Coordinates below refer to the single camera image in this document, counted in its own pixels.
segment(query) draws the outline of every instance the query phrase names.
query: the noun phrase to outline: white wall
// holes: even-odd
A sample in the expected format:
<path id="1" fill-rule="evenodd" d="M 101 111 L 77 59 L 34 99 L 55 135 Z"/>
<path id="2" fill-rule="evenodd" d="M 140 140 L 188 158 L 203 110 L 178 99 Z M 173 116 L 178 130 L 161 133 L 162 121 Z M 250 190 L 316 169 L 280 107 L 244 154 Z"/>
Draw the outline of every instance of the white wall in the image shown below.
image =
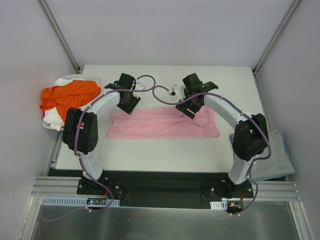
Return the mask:
<path id="1" fill-rule="evenodd" d="M 316 239 L 320 238 L 320 1 L 304 0 L 258 82 L 272 126 L 284 134 Z"/>
<path id="2" fill-rule="evenodd" d="M 254 67 L 293 0 L 48 0 L 85 64 Z"/>
<path id="3" fill-rule="evenodd" d="M 43 88 L 72 74 L 36 0 L 0 7 L 0 239 L 16 239 L 35 177 L 43 174 L 54 131 L 42 128 Z"/>

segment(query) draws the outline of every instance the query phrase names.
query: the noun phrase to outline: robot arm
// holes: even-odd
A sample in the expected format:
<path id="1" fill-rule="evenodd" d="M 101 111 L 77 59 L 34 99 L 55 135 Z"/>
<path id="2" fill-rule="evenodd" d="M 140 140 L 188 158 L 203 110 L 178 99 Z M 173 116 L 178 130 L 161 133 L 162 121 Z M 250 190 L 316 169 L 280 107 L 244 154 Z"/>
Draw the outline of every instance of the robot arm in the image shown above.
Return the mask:
<path id="1" fill-rule="evenodd" d="M 83 172 L 83 176 L 89 180 L 91 178 L 88 176 L 88 173 L 95 180 L 98 180 L 103 173 L 103 169 L 99 163 L 100 151 L 96 147 L 99 140 L 98 122 L 114 106 L 118 106 L 128 114 L 132 113 L 141 98 L 136 97 L 132 92 L 117 92 L 117 90 L 131 89 L 135 81 L 134 77 L 122 73 L 119 81 L 105 86 L 101 94 L 90 103 L 82 106 L 80 109 L 72 107 L 66 114 L 62 141 L 68 145 L 69 149 L 74 150 L 75 139 L 77 137 L 78 145 L 76 152 L 82 160 L 82 168 L 86 170 Z M 82 119 L 83 127 L 80 129 L 79 135 L 76 136 L 80 116 L 87 108 L 89 109 Z"/>
<path id="2" fill-rule="evenodd" d="M 236 110 L 237 107 L 232 106 L 232 103 L 230 104 L 224 99 L 224 94 L 217 85 L 212 82 L 203 83 L 195 73 L 184 78 L 183 83 L 185 85 L 183 91 L 181 88 L 178 90 L 181 101 L 190 98 L 192 95 L 207 94 L 198 95 L 176 105 L 176 109 L 193 119 L 195 116 L 193 113 L 198 112 L 203 105 L 206 105 L 215 110 L 234 130 L 232 148 L 235 155 L 233 165 L 225 182 L 215 190 L 221 197 L 231 198 L 233 194 L 242 191 L 242 188 L 246 185 L 247 172 L 253 159 L 262 154 L 267 147 L 267 143 L 258 129 L 244 115 L 250 116 L 269 139 L 266 119 L 260 113 L 253 115 L 243 110 L 240 113 Z"/>

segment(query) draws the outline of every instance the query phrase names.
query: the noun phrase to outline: orange cloth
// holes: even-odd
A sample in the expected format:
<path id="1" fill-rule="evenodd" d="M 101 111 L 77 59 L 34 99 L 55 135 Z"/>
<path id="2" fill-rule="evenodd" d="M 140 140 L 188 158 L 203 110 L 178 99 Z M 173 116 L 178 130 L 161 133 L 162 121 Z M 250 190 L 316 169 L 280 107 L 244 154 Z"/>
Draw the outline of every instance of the orange cloth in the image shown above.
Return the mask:
<path id="1" fill-rule="evenodd" d="M 40 109 L 44 112 L 56 107 L 63 122 L 66 122 L 69 108 L 79 108 L 90 103 L 100 94 L 100 87 L 95 81 L 73 80 L 64 86 L 43 89 Z"/>

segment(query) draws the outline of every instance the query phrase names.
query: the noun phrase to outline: pink cloth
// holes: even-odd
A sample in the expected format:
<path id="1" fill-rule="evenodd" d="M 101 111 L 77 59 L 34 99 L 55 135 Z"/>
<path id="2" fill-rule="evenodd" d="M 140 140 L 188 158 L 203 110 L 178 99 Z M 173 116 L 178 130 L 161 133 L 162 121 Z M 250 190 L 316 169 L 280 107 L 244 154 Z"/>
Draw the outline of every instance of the pink cloth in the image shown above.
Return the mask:
<path id="1" fill-rule="evenodd" d="M 111 139 L 183 139 L 219 137 L 215 111 L 203 106 L 191 119 L 174 107 L 112 113 Z"/>

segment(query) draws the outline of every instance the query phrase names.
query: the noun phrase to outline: white table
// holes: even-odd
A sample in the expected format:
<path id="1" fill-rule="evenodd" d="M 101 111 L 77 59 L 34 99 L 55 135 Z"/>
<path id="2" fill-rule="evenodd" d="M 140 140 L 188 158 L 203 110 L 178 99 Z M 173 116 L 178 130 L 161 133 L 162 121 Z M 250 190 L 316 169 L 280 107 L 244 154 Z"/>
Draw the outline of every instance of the white table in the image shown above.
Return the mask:
<path id="1" fill-rule="evenodd" d="M 256 84 L 249 67 L 224 66 L 165 66 L 165 65 L 86 65 L 83 75 L 103 78 L 102 86 L 118 80 L 121 73 L 135 78 L 148 74 L 155 77 L 157 84 L 171 89 L 174 84 L 183 84 L 182 79 L 196 73 L 204 83 L 212 81 L 225 96 L 238 107 L 253 114 L 263 113 Z M 152 85 L 149 78 L 138 82 L 147 88 Z M 177 99 L 165 90 L 157 89 L 157 95 L 168 102 Z M 169 107 L 153 98 L 151 92 L 142 93 L 136 109 Z M 104 170 L 156 171 L 156 172 L 228 172 L 233 164 L 233 150 L 229 135 L 233 129 L 218 114 L 216 125 L 221 136 L 216 138 L 189 139 L 110 139 L 107 133 L 111 112 L 99 122 L 99 161 Z M 56 169 L 80 170 L 80 164 L 73 151 L 62 144 Z"/>

